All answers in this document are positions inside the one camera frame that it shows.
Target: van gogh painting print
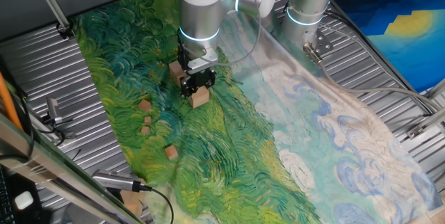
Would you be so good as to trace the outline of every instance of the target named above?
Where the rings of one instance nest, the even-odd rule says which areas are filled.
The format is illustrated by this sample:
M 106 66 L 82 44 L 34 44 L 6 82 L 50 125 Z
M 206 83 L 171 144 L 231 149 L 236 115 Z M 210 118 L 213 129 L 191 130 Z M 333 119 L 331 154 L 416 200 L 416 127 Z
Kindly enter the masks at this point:
M 222 23 L 220 62 L 252 48 L 257 27 L 246 18 Z M 442 205 L 369 108 L 265 31 L 252 57 L 216 67 L 209 102 L 192 109 L 168 69 L 178 0 L 121 0 L 74 23 L 131 169 L 169 197 L 175 223 L 406 223 Z M 146 116 L 148 135 L 140 132 Z M 177 158 L 167 158 L 169 145 Z M 147 203 L 155 223 L 170 222 L 164 199 L 149 193 Z

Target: small wooden cube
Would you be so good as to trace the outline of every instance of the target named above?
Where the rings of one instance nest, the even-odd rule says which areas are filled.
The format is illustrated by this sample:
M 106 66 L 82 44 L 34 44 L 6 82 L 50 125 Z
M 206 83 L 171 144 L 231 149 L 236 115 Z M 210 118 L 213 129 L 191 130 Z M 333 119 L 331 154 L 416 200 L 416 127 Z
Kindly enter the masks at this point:
M 149 134 L 150 133 L 150 128 L 147 126 L 142 127 L 142 129 L 140 129 L 140 132 L 143 134 Z
M 178 61 L 172 62 L 168 65 L 168 67 L 170 68 L 170 73 L 173 76 L 175 83 L 178 86 L 181 86 L 179 84 L 179 82 L 181 82 L 181 78 L 186 78 L 187 77 L 187 73 L 185 73 L 182 70 L 181 64 L 179 64 Z
M 205 86 L 198 88 L 196 93 L 193 93 L 190 98 L 192 108 L 196 109 L 197 107 L 206 104 L 209 101 L 209 96 L 209 91 Z
M 152 124 L 152 118 L 147 116 L 144 118 L 144 123 L 147 125 L 151 125 Z
M 148 111 L 150 111 L 150 109 L 152 109 L 152 104 L 143 99 L 139 103 L 139 108 L 144 110 L 145 112 L 148 112 Z
M 122 199 L 124 200 L 124 205 L 135 215 L 140 216 L 142 214 L 143 204 L 140 201 L 141 192 L 133 192 L 122 190 L 120 192 Z
M 174 147 L 174 145 L 167 147 L 165 149 L 165 153 L 167 154 L 167 157 L 169 159 L 174 159 L 174 158 L 178 157 L 178 152 L 176 151 L 176 148 Z

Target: white cable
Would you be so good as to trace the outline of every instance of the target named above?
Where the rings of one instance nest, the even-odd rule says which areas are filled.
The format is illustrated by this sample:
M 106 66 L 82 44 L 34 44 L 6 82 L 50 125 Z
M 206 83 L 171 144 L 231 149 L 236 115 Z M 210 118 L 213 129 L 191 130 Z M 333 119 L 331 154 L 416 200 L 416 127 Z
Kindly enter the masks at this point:
M 380 91 L 393 91 L 393 92 L 399 92 L 399 93 L 405 93 L 408 95 L 412 95 L 414 97 L 416 97 L 417 99 L 419 99 L 421 102 L 426 103 L 431 105 L 433 108 L 435 108 L 437 111 L 442 109 L 440 106 L 438 106 L 436 103 L 434 103 L 433 101 L 431 101 L 430 99 L 428 99 L 427 97 L 424 97 L 422 95 L 419 95 L 418 93 L 412 92 L 411 90 L 408 90 L 401 82 L 399 82 L 396 78 L 394 78 L 390 73 L 388 73 L 388 71 L 386 71 L 386 69 L 383 68 L 383 66 L 381 66 L 381 64 L 374 58 L 374 56 L 368 51 L 368 49 L 359 41 L 354 39 L 351 35 L 348 35 L 347 33 L 344 33 L 342 31 L 340 31 L 339 29 L 335 29 L 331 26 L 328 26 L 327 24 L 324 23 L 320 23 L 320 26 L 329 29 L 331 31 L 340 33 L 341 35 L 344 35 L 348 38 L 350 38 L 352 41 L 356 42 L 358 45 L 360 45 L 360 47 L 363 48 L 364 51 L 366 51 L 368 53 L 368 55 L 378 64 L 378 66 L 380 68 L 382 68 L 382 70 L 389 76 L 391 77 L 398 85 L 400 85 L 402 88 L 390 88 L 391 90 L 389 90 L 388 88 L 372 88 L 367 90 L 368 92 L 358 92 L 358 91 L 363 91 L 363 90 L 355 90 L 355 89 L 348 89 L 345 88 L 346 90 L 354 90 L 354 92 L 350 92 L 350 93 L 373 93 L 373 92 L 378 92 Z M 331 76 L 327 73 L 327 70 L 325 68 L 325 66 L 320 63 L 320 68 L 323 70 L 323 72 L 326 74 L 326 76 L 328 77 L 328 79 L 332 82 L 334 82 L 335 84 L 337 84 L 334 80 L 332 80 Z
M 255 43 L 253 44 L 252 49 L 243 57 L 240 58 L 239 60 L 236 60 L 234 62 L 231 63 L 215 63 L 215 65 L 220 65 L 220 66 L 230 66 L 233 64 L 237 64 L 240 63 L 241 61 L 244 61 L 244 59 L 246 59 L 255 49 L 255 47 L 257 46 L 258 42 L 259 42 L 259 38 L 261 37 L 261 16 L 259 14 L 259 4 L 258 4 L 258 0 L 254 0 L 255 2 L 255 6 L 257 7 L 257 12 L 258 12 L 258 36 L 257 36 L 257 41 L 255 41 Z M 205 58 L 201 58 L 202 60 L 208 62 L 208 63 L 212 63 L 211 61 L 205 59 Z
M 406 88 L 401 82 L 398 81 L 398 79 L 394 78 L 386 69 L 383 68 L 383 66 L 374 58 L 374 55 L 372 55 L 368 49 L 359 41 L 354 39 L 354 37 L 352 37 L 351 35 L 348 35 L 347 33 L 344 33 L 342 31 L 340 31 L 339 29 L 335 29 L 331 26 L 328 26 L 327 24 L 324 23 L 320 23 L 320 26 L 324 27 L 325 29 L 329 29 L 331 31 L 340 33 L 341 35 L 344 35 L 348 38 L 350 38 L 352 41 L 354 41 L 355 43 L 357 43 L 358 45 L 360 45 L 360 47 L 362 47 L 362 49 L 364 51 L 367 52 L 367 54 L 377 63 L 377 65 L 383 70 L 383 72 L 385 72 L 389 77 L 391 77 L 395 82 L 397 82 L 398 85 L 400 85 L 402 88 Z
M 322 62 L 318 63 L 318 65 L 320 66 L 320 68 L 323 71 L 323 73 L 325 73 L 326 77 L 332 83 L 340 86 L 339 84 L 337 84 L 337 82 L 334 81 L 334 79 L 330 76 L 330 74 L 327 73 L 326 67 L 324 66 L 324 64 Z M 422 96 L 422 95 L 420 95 L 418 93 L 412 92 L 410 90 L 406 90 L 404 88 L 370 88 L 370 89 L 350 89 L 350 88 L 345 88 L 345 87 L 342 87 L 342 88 L 344 90 L 346 90 L 348 93 L 376 93 L 376 92 L 381 92 L 381 91 L 391 91 L 391 92 L 404 93 L 406 95 L 411 95 L 411 96 L 416 97 L 417 99 L 420 99 L 422 102 L 431 105 L 437 111 L 442 109 L 440 106 L 438 106 L 436 103 L 434 103 L 433 101 L 431 101 L 427 97 L 424 97 L 424 96 Z

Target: wooden block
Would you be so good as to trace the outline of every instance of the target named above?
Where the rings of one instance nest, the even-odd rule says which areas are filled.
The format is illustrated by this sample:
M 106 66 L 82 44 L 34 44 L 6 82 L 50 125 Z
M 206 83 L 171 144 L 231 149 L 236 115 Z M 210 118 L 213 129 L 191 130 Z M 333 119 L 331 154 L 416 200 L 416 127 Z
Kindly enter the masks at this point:
M 445 224 L 445 210 L 430 218 L 432 224 Z
M 196 93 L 192 94 L 190 98 L 192 108 L 196 109 L 197 107 L 206 104 L 209 101 L 209 96 L 209 91 L 205 86 L 198 88 Z
M 179 64 L 178 61 L 172 62 L 168 65 L 168 67 L 170 68 L 170 73 L 173 76 L 175 83 L 179 85 L 179 82 L 181 81 L 181 78 L 186 78 L 187 77 L 187 73 L 185 73 L 182 70 L 181 64 Z
M 148 112 L 148 111 L 150 111 L 150 109 L 152 109 L 152 104 L 143 99 L 139 103 L 139 108 L 144 110 L 145 112 Z
M 143 126 L 142 129 L 140 129 L 140 132 L 143 134 L 149 134 L 150 133 L 150 128 L 147 126 Z
M 165 153 L 167 154 L 169 159 L 174 159 L 174 158 L 178 157 L 178 152 L 176 151 L 176 148 L 174 147 L 174 145 L 167 147 L 165 149 Z
M 152 124 L 152 118 L 147 116 L 144 118 L 144 123 L 147 125 L 151 125 Z
M 133 191 L 122 190 L 120 192 L 122 199 L 124 200 L 124 205 L 135 215 L 140 216 L 142 214 L 142 203 L 140 202 L 140 193 Z

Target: painted cloth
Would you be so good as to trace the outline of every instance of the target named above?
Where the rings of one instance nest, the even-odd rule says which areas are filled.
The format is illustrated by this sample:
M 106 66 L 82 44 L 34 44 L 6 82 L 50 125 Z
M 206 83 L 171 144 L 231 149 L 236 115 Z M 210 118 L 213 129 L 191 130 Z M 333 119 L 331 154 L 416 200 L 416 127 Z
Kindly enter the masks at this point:
M 445 79 L 445 0 L 335 0 L 419 92 Z
M 226 17 L 220 62 L 253 46 L 251 25 Z M 74 27 L 131 169 L 169 197 L 175 223 L 406 223 L 442 204 L 368 107 L 267 32 L 252 57 L 216 67 L 209 102 L 192 109 L 168 70 L 178 26 L 178 0 L 121 0 Z M 169 223 L 164 199 L 149 193 L 147 203 L 156 223 Z

